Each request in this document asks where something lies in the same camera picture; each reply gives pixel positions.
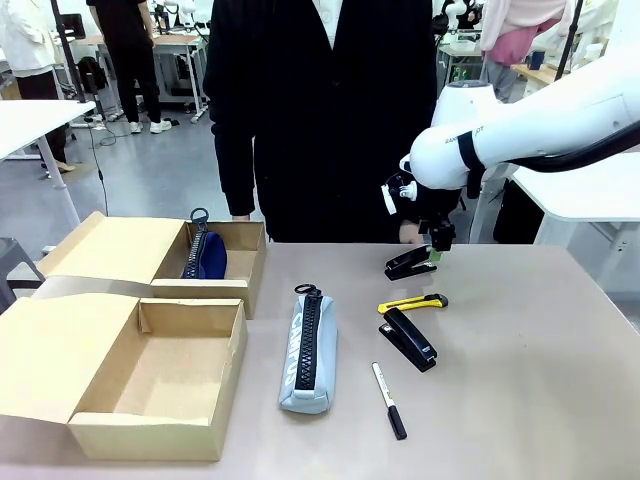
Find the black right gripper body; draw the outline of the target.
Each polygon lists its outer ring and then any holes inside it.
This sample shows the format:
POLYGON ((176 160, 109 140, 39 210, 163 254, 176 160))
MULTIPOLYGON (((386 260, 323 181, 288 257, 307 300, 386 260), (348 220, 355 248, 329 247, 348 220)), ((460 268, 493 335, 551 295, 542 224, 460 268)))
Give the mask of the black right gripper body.
POLYGON ((447 220, 449 214, 457 208, 457 205, 457 190, 420 188, 418 190, 420 232, 428 232, 429 228, 436 226, 441 218, 447 220))

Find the person's left hand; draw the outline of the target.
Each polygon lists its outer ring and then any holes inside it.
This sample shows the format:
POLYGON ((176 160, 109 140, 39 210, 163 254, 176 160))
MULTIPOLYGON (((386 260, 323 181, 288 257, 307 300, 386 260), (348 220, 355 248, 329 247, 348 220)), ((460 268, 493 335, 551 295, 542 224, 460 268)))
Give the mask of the person's left hand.
POLYGON ((399 228, 399 242, 402 244, 424 245, 424 235, 420 225, 411 221, 403 221, 399 228))

